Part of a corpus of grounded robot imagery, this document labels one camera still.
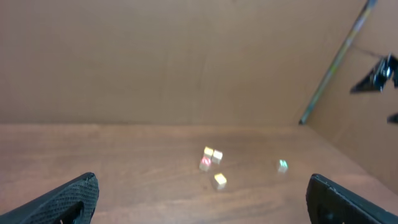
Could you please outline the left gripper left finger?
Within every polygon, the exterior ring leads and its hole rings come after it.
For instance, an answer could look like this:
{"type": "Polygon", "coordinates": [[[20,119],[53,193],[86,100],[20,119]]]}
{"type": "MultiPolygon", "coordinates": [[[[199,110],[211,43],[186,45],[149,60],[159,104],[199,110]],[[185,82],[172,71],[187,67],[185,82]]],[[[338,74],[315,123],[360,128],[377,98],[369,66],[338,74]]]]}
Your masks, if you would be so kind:
{"type": "Polygon", "coordinates": [[[99,198],[98,179],[81,176],[1,215],[4,224],[90,224],[99,198]]]}

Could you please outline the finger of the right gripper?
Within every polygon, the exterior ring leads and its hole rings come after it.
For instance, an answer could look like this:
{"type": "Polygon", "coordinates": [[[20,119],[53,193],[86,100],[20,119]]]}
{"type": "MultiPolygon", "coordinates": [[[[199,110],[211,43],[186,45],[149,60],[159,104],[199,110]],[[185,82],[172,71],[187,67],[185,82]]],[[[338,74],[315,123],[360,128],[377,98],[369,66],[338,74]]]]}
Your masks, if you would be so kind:
{"type": "Polygon", "coordinates": [[[397,89],[397,57],[392,54],[382,57],[370,72],[350,89],[350,93],[381,92],[389,80],[392,80],[394,88],[397,89]]]}
{"type": "Polygon", "coordinates": [[[396,114],[390,115],[387,118],[387,122],[392,123],[392,124],[398,124],[398,114],[396,113],[396,114]]]}

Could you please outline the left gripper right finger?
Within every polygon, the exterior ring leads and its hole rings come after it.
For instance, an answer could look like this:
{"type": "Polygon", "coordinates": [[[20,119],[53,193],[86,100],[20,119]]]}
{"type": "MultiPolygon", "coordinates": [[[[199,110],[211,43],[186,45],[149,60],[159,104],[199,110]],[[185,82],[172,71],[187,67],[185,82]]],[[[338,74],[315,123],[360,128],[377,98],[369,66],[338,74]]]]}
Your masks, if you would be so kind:
{"type": "Polygon", "coordinates": [[[309,180],[306,203],[312,224],[397,224],[397,215],[320,174],[309,180]]]}

